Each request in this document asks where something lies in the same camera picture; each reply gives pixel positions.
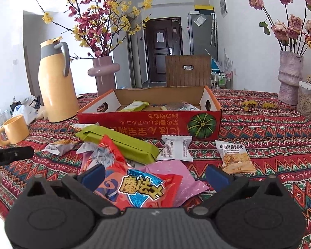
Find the mauve glass vase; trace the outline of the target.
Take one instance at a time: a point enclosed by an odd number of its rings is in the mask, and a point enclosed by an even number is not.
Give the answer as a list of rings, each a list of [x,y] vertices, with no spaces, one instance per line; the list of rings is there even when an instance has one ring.
[[[120,70],[120,65],[113,62],[112,56],[95,58],[92,63],[93,67],[87,73],[90,77],[95,77],[98,96],[115,89],[114,74]]]

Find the yellow thermos jug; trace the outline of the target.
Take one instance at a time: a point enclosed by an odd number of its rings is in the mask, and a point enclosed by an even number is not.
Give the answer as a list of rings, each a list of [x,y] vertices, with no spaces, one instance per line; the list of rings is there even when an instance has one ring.
[[[38,81],[41,97],[51,123],[76,116],[80,109],[70,69],[69,48],[62,37],[40,44]]]

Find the pink yellow blossom branches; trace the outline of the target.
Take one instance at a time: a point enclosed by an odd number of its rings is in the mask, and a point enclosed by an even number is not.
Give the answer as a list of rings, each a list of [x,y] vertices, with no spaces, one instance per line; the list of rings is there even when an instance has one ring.
[[[65,30],[89,50],[87,59],[109,56],[127,36],[147,27],[150,17],[141,14],[152,5],[153,0],[143,0],[139,6],[130,0],[66,0],[74,27]]]

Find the red cardboard tray box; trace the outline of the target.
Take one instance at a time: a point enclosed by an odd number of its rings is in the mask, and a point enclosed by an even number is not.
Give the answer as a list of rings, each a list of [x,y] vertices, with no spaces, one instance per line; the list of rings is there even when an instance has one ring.
[[[120,112],[133,101],[148,102],[141,111]],[[163,111],[171,102],[187,102],[199,111]],[[190,135],[195,140],[219,136],[222,107],[207,86],[113,89],[82,107],[77,118],[82,124],[114,129],[135,138],[159,139],[162,135]]]

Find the clear lidded snack jar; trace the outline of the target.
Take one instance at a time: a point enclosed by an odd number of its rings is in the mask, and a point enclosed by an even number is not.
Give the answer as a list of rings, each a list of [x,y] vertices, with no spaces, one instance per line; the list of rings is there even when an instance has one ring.
[[[311,82],[299,82],[297,110],[311,120]]]

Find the pink snack packet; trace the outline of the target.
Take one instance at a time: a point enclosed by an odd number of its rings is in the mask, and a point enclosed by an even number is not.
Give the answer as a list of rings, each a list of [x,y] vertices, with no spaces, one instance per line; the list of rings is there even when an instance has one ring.
[[[160,174],[176,174],[182,176],[182,181],[174,198],[173,207],[181,206],[193,196],[209,190],[209,186],[202,181],[196,181],[187,167],[179,160],[163,160],[140,167],[139,170]]]

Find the yellow ceramic mug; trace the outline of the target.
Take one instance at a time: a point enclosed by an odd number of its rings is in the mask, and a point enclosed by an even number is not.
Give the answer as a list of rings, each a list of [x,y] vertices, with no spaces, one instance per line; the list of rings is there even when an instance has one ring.
[[[0,128],[0,146],[17,144],[26,139],[30,134],[23,115],[17,115],[8,119]]]

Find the white wall panel box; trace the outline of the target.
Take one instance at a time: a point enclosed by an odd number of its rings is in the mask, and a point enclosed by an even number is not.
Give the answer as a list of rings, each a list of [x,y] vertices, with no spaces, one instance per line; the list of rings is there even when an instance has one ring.
[[[225,17],[228,14],[226,0],[220,0],[219,7],[222,17]]]

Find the silver dark snack packet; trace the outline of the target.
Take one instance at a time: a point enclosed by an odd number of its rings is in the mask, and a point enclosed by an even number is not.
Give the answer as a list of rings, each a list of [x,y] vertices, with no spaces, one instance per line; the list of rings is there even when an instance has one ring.
[[[199,111],[200,109],[187,102],[171,102],[160,107],[163,111]]]

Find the red orange chip bag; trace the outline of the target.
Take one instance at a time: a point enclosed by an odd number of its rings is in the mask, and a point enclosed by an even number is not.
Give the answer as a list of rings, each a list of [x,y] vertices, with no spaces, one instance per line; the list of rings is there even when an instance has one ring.
[[[120,210],[128,207],[173,207],[182,176],[176,174],[157,176],[131,168],[118,147],[106,135],[84,163],[81,173],[96,164],[105,167],[106,176],[94,192],[111,201]]]

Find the white snack packet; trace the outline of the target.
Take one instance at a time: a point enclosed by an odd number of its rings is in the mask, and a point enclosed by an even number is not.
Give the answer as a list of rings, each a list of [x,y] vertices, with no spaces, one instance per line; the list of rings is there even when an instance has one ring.
[[[71,151],[75,145],[76,142],[70,139],[61,139],[57,140],[56,142],[49,143],[48,145],[46,145],[43,151],[49,152],[53,155],[62,156],[67,152]]]

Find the large green snack pack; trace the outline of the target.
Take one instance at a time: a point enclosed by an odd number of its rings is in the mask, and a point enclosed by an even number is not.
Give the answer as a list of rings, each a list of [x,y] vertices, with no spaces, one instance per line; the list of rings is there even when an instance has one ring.
[[[96,144],[100,144],[105,135],[113,141],[126,159],[147,165],[154,163],[159,155],[156,146],[106,127],[89,125],[75,134],[84,142]]]

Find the white nutrition label packet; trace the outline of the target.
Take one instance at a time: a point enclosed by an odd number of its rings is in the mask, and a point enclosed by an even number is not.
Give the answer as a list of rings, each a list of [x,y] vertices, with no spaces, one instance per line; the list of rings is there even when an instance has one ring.
[[[192,162],[193,158],[189,152],[189,144],[192,139],[192,136],[188,135],[163,135],[162,140],[164,141],[164,145],[156,160]]]

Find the oat cracker packet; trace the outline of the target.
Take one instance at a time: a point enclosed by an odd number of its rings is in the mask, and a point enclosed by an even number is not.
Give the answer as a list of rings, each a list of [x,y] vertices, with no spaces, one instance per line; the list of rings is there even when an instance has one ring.
[[[216,148],[222,159],[222,170],[230,175],[255,174],[254,167],[245,146],[224,141],[215,141]]]

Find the small green snack bar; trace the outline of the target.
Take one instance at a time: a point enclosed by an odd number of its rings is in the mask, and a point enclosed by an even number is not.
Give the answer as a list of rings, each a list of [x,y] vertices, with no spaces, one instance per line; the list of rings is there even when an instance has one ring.
[[[128,106],[121,109],[120,112],[141,111],[141,110],[145,109],[145,107],[147,107],[147,106],[149,106],[148,102],[134,100],[133,103],[131,103]]]

